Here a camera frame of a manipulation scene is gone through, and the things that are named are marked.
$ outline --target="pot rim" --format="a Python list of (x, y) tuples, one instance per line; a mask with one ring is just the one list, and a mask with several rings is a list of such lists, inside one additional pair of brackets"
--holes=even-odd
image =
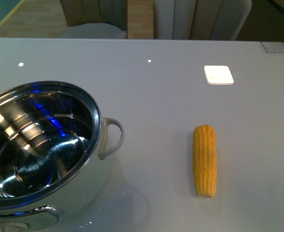
[(102, 117), (99, 107), (94, 98), (88, 92), (74, 84), (61, 81), (39, 81), (19, 85), (0, 93), (0, 103), (21, 97), (22, 94), (36, 94), (37, 92), (40, 94), (43, 92), (58, 92), (68, 94), (71, 97), (81, 101), (92, 116), (93, 131), (90, 143), (78, 163), (71, 170), (69, 170), (64, 177), (54, 182), (50, 186), (29, 195), (10, 198), (0, 197), (0, 211), (12, 210), (35, 203), (58, 191), (60, 188), (70, 182), (76, 175), (78, 175), (81, 169), (89, 162), (100, 140)]

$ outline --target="pot handle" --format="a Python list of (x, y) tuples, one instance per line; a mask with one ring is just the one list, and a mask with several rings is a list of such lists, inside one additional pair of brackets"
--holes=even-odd
[[(100, 147), (99, 152), (98, 152), (98, 157), (99, 157), (100, 160), (104, 160), (109, 155), (111, 155), (112, 153), (117, 151), (121, 147), (121, 145), (124, 141), (124, 137), (125, 137), (123, 125), (119, 121), (117, 121), (116, 119), (105, 117), (105, 118), (102, 119), (102, 124), (103, 124), (103, 127), (102, 127), (103, 138), (102, 138), (101, 147)], [(114, 147), (111, 147), (110, 149), (105, 150), (105, 145), (106, 145), (107, 139), (108, 139), (108, 126), (111, 125), (111, 124), (116, 125), (120, 129), (121, 137), (119, 138), (117, 144)]]

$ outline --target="label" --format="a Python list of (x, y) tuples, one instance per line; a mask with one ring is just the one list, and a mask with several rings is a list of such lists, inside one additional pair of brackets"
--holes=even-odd
[(267, 52), (284, 52), (283, 42), (261, 42)]

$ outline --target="white plastic handle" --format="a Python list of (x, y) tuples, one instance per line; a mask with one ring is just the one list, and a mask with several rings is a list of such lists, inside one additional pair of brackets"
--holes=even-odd
[[(124, 141), (124, 137), (125, 137), (125, 132), (124, 132), (124, 128), (123, 128), (123, 125), (117, 121), (116, 119), (113, 119), (113, 118), (109, 118), (109, 117), (105, 117), (102, 119), (102, 124), (103, 124), (103, 127), (102, 127), (102, 133), (103, 133), (103, 138), (102, 138), (102, 146), (98, 152), (98, 157), (100, 160), (104, 160), (105, 158), (107, 158), (109, 155), (111, 155), (112, 153), (114, 153), (115, 151), (117, 151), (121, 145), (123, 144), (123, 141)], [(121, 131), (121, 136), (117, 142), (117, 144), (113, 147), (111, 147), (110, 149), (108, 150), (104, 150), (105, 149), (105, 144), (107, 142), (107, 138), (108, 138), (108, 126), (109, 125), (116, 125), (120, 131)]]
[(29, 225), (22, 222), (0, 222), (1, 232), (21, 232), (26, 231)]

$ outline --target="chair back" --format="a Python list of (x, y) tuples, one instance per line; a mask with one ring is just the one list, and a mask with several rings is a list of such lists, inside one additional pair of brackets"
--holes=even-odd
[(128, 29), (127, 0), (60, 0), (69, 27), (86, 23), (107, 23)]
[(251, 8), (251, 0), (224, 0), (211, 40), (236, 40)]
[(251, 5), (251, 0), (154, 0), (155, 39), (235, 40)]

